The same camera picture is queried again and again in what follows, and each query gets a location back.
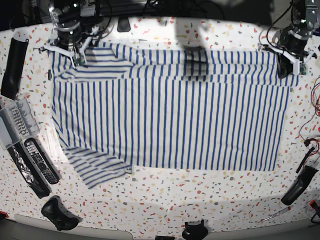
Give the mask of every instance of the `terrazzo table surface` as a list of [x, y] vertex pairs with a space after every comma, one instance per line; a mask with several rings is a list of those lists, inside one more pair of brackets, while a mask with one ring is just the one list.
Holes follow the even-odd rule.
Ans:
[[[123, 43], [135, 48], [180, 49], [203, 46], [208, 49], [255, 50], [259, 38], [266, 41], [266, 28], [240, 22], [164, 18], [131, 18], [131, 31], [118, 33], [112, 21], [106, 42]], [[259, 223], [285, 206], [280, 199], [296, 179], [300, 161], [308, 151], [298, 136], [301, 126], [314, 113], [310, 92], [320, 75], [320, 58], [312, 59], [308, 76], [290, 91], [284, 128], [273, 172], [175, 170], [135, 167], [133, 175], [106, 182], [92, 190], [63, 154], [51, 119], [52, 81], [48, 80], [47, 54], [38, 53], [50, 36], [51, 24], [0, 32], [0, 81], [2, 81], [10, 41], [13, 35], [29, 38], [19, 98], [25, 96], [40, 127], [38, 139], [42, 148], [60, 172], [62, 179], [50, 185], [52, 193], [37, 198], [27, 186], [5, 150], [0, 150], [0, 210], [10, 219], [15, 214], [47, 220], [41, 208], [53, 195], [60, 196], [64, 206], [83, 218], [79, 226], [122, 230], [134, 238], [149, 239], [156, 235], [182, 238], [185, 222], [207, 220], [214, 231], [234, 231], [270, 226], [307, 218], [308, 201], [319, 198], [320, 173], [286, 214]], [[317, 50], [320, 39], [309, 41]], [[2, 107], [9, 99], [0, 97]], [[302, 129], [302, 135], [320, 132], [320, 119], [314, 118]]]

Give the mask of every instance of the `screwdriver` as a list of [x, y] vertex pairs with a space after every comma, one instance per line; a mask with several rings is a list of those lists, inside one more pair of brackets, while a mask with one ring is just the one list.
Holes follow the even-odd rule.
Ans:
[[272, 219], [272, 218], [274, 218], [274, 217], [277, 217], [277, 216], [279, 216], [279, 215], [281, 215], [281, 214], [284, 214], [284, 213], [290, 211], [290, 209], [291, 209], [291, 207], [288, 206], [288, 207], [286, 207], [286, 208], [284, 208], [284, 209], [282, 209], [282, 210], [280, 210], [280, 211], [278, 211], [278, 212], [270, 215], [268, 218], [262, 220], [261, 222], [263, 223], [264, 221], [267, 221], [267, 220]]

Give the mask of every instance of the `black game controller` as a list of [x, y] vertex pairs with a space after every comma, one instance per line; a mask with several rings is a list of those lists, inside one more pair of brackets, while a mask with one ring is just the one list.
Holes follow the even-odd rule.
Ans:
[[79, 220], [75, 217], [67, 217], [60, 209], [57, 198], [51, 198], [42, 207], [41, 213], [49, 219], [58, 231], [67, 231], [74, 229]]

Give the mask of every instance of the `black cylindrical object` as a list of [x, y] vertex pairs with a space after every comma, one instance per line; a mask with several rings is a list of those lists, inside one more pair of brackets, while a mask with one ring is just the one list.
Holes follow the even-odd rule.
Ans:
[[281, 198], [281, 202], [287, 206], [291, 205], [306, 190], [316, 172], [318, 172], [317, 169], [305, 166], [302, 173], [296, 178], [283, 198]]
[[1, 85], [1, 95], [15, 100], [24, 69], [28, 42], [11, 39], [8, 60]]

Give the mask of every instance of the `blue and white striped fabric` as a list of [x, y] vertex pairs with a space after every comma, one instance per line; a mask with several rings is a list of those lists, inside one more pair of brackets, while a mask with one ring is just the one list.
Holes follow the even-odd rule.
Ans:
[[132, 165], [275, 168], [290, 86], [263, 51], [140, 50], [101, 43], [72, 68], [51, 53], [52, 117], [89, 188]]

